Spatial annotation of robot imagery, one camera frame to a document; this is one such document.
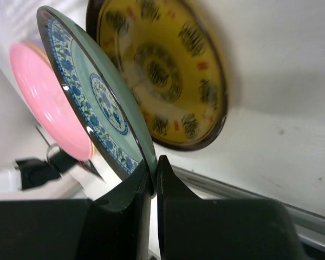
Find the blue green patterned plate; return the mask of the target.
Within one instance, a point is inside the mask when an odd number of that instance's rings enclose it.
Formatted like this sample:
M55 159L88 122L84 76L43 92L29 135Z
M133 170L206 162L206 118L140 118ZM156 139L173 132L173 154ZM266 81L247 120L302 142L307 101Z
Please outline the blue green patterned plate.
M37 9L41 40L72 110L97 151L120 179L140 168L157 185L157 157L140 108L100 46L50 6Z

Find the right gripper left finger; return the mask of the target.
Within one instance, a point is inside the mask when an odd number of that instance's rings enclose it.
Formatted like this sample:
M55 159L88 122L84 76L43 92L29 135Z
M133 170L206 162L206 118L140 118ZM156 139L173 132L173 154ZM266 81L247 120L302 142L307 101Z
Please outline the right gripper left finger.
M148 259L151 189L141 162L127 179L93 201L76 259Z

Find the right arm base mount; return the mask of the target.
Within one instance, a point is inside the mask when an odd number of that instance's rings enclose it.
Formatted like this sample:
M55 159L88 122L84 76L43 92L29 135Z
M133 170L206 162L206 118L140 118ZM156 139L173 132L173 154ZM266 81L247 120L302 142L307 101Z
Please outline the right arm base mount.
M19 191L37 188L60 179L75 166L96 177L100 176L89 160L79 161L60 150L45 160L33 157L15 160L12 185Z

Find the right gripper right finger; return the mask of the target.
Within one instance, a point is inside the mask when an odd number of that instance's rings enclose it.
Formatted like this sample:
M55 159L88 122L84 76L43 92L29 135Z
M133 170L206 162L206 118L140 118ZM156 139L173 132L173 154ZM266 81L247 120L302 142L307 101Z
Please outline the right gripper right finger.
M174 173L157 168L162 259L305 259L285 207L272 199L202 199Z

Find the pink plate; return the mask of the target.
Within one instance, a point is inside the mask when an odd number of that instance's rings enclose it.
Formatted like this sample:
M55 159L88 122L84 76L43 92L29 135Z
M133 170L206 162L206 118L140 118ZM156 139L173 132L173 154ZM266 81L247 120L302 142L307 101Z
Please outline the pink plate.
M28 42L10 47L15 81L36 120L56 143L80 161L94 155L94 146L76 117L46 54Z

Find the yellow patterned plate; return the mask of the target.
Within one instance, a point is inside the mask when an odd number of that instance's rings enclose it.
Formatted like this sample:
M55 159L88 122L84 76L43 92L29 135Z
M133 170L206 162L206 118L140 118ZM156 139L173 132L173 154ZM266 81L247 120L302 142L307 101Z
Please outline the yellow patterned plate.
M199 1L89 1L86 31L133 92L154 142L197 151L215 141L228 94Z

